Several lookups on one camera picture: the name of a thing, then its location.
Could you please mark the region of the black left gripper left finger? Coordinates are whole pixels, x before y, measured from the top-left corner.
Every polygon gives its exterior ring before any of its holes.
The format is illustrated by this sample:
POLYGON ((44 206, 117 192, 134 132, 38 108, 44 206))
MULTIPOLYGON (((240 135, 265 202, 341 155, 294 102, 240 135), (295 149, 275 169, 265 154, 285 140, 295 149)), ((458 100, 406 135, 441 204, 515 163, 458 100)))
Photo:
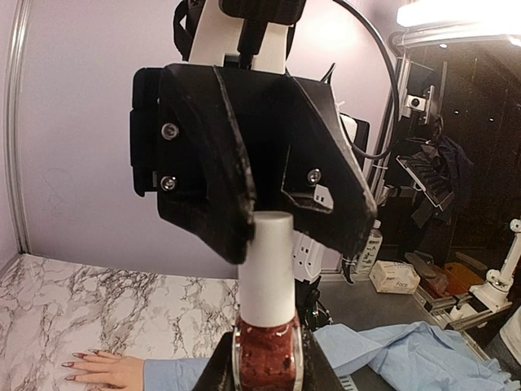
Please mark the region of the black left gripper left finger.
POLYGON ((233 333, 226 332, 197 379, 192 391, 234 391, 233 333))

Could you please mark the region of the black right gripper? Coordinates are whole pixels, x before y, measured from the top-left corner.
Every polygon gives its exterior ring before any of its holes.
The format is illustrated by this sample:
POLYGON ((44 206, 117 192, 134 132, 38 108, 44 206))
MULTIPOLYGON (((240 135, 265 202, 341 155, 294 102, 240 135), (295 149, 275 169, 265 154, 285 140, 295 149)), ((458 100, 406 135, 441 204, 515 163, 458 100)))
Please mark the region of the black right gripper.
POLYGON ((343 255, 366 245, 376 204, 330 86, 290 75, 190 64, 132 82, 130 164, 162 219, 243 263, 254 206, 343 255))

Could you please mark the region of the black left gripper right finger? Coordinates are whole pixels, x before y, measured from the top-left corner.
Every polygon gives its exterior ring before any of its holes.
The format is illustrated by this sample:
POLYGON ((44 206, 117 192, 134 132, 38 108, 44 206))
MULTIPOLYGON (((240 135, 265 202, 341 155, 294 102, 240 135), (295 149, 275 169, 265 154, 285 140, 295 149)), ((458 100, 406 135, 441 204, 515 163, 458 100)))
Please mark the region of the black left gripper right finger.
POLYGON ((326 355, 318 344, 313 333, 302 330, 302 347, 304 351, 303 391, 343 391, 338 376, 329 364, 326 355))

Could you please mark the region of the dark red nail polish bottle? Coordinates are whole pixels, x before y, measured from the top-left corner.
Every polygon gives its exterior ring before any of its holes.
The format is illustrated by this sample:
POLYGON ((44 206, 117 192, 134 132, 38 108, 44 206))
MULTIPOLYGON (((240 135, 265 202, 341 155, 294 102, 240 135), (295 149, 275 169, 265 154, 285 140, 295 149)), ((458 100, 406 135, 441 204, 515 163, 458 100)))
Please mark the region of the dark red nail polish bottle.
POLYGON ((258 327, 238 317, 231 360, 236 390, 301 390, 304 348, 299 318, 277 327, 258 327))

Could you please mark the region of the white nail polish cap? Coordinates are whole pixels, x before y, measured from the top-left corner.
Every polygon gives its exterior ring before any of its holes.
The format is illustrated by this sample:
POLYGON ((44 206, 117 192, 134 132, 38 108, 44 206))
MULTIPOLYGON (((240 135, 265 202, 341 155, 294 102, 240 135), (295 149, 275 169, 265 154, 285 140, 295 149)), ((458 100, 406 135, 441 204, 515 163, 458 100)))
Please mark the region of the white nail polish cap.
POLYGON ((293 217, 256 212, 254 238, 239 266, 240 318, 254 327, 278 327, 296 315, 292 261, 293 217))

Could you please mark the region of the forearm in blue sleeve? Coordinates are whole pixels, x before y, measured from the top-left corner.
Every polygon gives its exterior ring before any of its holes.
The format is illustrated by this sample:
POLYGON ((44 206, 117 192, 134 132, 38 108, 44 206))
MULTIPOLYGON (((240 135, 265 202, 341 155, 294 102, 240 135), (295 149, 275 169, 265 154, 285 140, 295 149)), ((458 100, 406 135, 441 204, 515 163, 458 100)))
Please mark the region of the forearm in blue sleeve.
MULTIPOLYGON (((343 324, 303 335, 306 390, 340 390, 339 379, 369 366, 396 390, 518 390, 497 360, 478 360, 461 334, 425 322, 356 332, 343 324)), ((232 390, 232 335, 211 358, 147 359, 145 390, 232 390)))

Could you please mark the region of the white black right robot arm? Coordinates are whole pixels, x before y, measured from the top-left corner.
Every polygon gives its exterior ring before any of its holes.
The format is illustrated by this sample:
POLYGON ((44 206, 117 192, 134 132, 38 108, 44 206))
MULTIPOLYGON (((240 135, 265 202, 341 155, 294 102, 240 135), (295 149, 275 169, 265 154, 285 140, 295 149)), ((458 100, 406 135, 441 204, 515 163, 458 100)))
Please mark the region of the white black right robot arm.
POLYGON ((377 214, 344 137, 331 87, 269 72, 194 64, 134 74, 134 190, 157 195, 165 221, 233 265, 245 262, 257 211, 346 257, 377 214))

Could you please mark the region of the person's hand with painted nails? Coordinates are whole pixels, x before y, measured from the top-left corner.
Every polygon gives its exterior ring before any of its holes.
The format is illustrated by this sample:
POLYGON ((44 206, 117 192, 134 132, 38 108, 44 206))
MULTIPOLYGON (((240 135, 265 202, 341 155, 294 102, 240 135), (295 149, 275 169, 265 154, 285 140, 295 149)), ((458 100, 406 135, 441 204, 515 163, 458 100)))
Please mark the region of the person's hand with painted nails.
POLYGON ((99 349, 72 356, 75 361, 61 364, 72 371, 65 377, 68 381, 87 385, 90 390, 144 390, 143 359, 99 349))

